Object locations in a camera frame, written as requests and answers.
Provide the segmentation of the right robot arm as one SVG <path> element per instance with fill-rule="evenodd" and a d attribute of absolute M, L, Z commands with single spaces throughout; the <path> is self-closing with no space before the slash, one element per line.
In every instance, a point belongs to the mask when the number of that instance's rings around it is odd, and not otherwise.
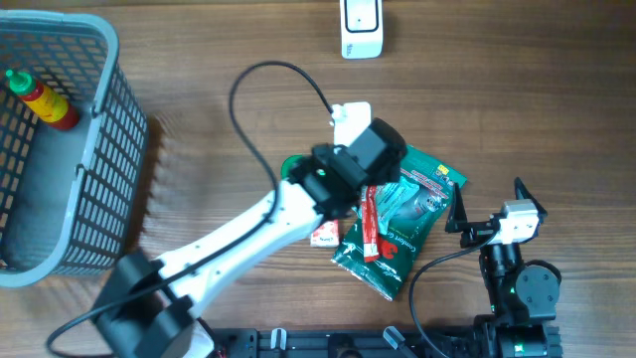
<path fill-rule="evenodd" d="M 458 186 L 445 231 L 461 235 L 460 247 L 477 249 L 479 267 L 491 303 L 489 315 L 478 315 L 472 326 L 472 350 L 479 357 L 561 357 L 557 317 L 562 276 L 552 264 L 524 261 L 521 245 L 534 239 L 547 210 L 523 181 L 514 181 L 516 198 L 503 203 L 486 221 L 471 222 Z"/>

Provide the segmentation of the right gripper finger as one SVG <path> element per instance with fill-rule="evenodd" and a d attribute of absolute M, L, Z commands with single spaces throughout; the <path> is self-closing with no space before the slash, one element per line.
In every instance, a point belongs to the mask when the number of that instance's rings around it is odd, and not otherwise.
<path fill-rule="evenodd" d="M 453 186 L 453 201 L 446 221 L 447 227 L 467 227 L 468 220 L 461 195 L 461 189 L 457 183 Z"/>
<path fill-rule="evenodd" d="M 514 180 L 515 195 L 517 200 L 531 200 L 538 211 L 538 217 L 545 219 L 548 216 L 547 210 L 538 202 L 538 200 L 527 189 L 524 182 L 520 177 L 516 177 Z"/>

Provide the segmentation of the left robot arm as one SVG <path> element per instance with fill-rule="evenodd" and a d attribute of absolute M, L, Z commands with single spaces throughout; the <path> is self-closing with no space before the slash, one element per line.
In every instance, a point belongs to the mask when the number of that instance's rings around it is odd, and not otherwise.
<path fill-rule="evenodd" d="M 401 135 L 379 118 L 349 145 L 320 144 L 297 159 L 274 191 L 203 238 L 154 260 L 122 257 L 98 296 L 93 324 L 116 357 L 206 357 L 195 325 L 222 290 L 269 255 L 342 219 L 365 186 L 396 182 Z"/>

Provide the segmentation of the red stick sachet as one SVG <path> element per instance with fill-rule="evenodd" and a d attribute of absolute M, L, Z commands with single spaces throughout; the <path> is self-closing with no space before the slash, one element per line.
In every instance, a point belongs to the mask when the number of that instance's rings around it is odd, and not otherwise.
<path fill-rule="evenodd" d="M 365 263 L 374 262 L 380 257 L 380 232 L 376 204 L 377 189 L 377 186 L 365 187 L 360 206 Z"/>

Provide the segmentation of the green 3M gloves package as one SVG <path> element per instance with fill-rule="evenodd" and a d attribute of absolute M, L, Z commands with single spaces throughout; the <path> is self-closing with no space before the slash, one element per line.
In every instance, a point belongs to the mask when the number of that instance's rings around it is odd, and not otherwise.
<path fill-rule="evenodd" d="M 453 186 L 467 178 L 446 163 L 409 146 L 400 163 L 403 176 L 420 186 L 380 233 L 380 257 L 364 262 L 361 203 L 355 209 L 358 219 L 336 249 L 332 262 L 360 279 L 389 301 L 401 290 L 434 223 L 453 199 Z"/>

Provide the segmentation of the red sauce bottle green cap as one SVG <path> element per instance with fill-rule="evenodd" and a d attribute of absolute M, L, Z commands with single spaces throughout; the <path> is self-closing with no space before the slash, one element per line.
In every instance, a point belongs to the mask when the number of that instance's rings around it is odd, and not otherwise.
<path fill-rule="evenodd" d="M 70 102 L 52 88 L 26 72 L 7 70 L 10 90 L 16 94 L 38 118 L 50 127 L 69 130 L 80 121 L 80 115 Z"/>

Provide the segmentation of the green lid jar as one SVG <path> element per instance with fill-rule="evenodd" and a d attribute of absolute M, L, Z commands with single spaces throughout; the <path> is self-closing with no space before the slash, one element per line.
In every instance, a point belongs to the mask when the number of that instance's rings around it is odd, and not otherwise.
<path fill-rule="evenodd" d="M 300 161 L 303 158 L 302 154 L 294 154 L 291 155 L 289 157 L 287 157 L 283 163 L 281 164 L 280 167 L 280 176 L 282 179 L 285 179 L 288 177 L 291 169 L 294 167 L 294 165 Z"/>

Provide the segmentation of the teal wet wipes pack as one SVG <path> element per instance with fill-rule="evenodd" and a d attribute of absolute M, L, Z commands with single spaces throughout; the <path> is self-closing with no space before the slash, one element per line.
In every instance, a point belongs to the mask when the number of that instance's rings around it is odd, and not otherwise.
<path fill-rule="evenodd" d="M 398 212 L 398 209 L 411 199 L 420 189 L 417 183 L 413 183 L 401 176 L 398 182 L 379 185 L 375 188 L 373 202 L 376 206 L 379 232 L 385 235 L 389 230 L 389 222 Z"/>

